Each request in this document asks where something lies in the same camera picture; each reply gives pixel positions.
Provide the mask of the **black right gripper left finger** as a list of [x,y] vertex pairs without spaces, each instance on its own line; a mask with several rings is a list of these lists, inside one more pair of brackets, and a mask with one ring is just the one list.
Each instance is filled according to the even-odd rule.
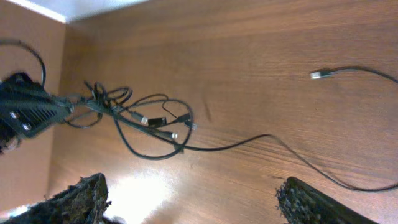
[[100,224],[108,202],[106,177],[97,173],[82,177],[75,185],[40,202],[20,215],[8,218],[7,224]]

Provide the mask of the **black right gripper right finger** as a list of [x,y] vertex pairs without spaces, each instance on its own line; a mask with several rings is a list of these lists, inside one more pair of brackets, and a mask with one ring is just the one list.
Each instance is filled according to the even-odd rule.
[[275,196],[289,224],[376,224],[296,177],[289,177]]

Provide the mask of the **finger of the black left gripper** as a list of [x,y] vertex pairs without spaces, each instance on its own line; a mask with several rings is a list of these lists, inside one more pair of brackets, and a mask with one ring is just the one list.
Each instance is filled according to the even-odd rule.
[[1,82],[1,123],[13,136],[33,138],[61,123],[72,111],[67,99],[47,93],[24,72]]

